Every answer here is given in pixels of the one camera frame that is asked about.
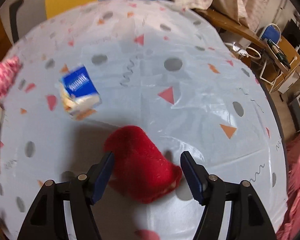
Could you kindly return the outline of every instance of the round table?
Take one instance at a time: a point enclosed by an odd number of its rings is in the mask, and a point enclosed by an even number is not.
[[[193,11],[161,0],[90,3],[31,30],[7,57],[14,54],[24,65],[2,101],[0,134],[0,219],[11,240],[42,183],[87,172],[108,135],[124,125],[141,127],[177,165],[187,150],[224,181],[250,181],[274,229],[281,225],[286,170],[269,103],[252,71]],[[59,79],[81,65],[102,104],[77,121],[63,109]],[[107,187],[92,210],[104,240],[165,240],[192,239],[203,207],[182,179],[147,205]],[[69,203],[65,214],[75,239]]]

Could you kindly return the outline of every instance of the red bedspread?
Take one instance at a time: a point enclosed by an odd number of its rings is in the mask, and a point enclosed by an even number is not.
[[[279,240],[290,240],[300,230],[300,135],[287,145],[289,163],[288,210],[277,232]]]

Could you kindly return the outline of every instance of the red sock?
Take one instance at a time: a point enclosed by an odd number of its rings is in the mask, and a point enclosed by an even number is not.
[[[114,153],[115,180],[109,185],[141,203],[150,203],[173,191],[182,171],[169,162],[145,132],[137,126],[125,126],[112,133],[104,151]]]

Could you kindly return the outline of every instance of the pink blanket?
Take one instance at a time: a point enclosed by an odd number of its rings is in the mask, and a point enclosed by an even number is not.
[[[13,85],[21,66],[17,56],[0,62],[0,99],[7,94],[10,86]]]
[[[277,232],[280,240],[290,240],[300,230],[300,135],[287,145],[289,163],[288,210]]]

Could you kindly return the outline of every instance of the blue chair back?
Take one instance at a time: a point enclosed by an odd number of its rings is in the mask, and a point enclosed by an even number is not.
[[[263,35],[261,36],[261,39],[269,39],[271,41],[273,41],[275,44],[277,44],[279,42],[280,39],[280,32],[274,28],[273,26],[268,26]]]

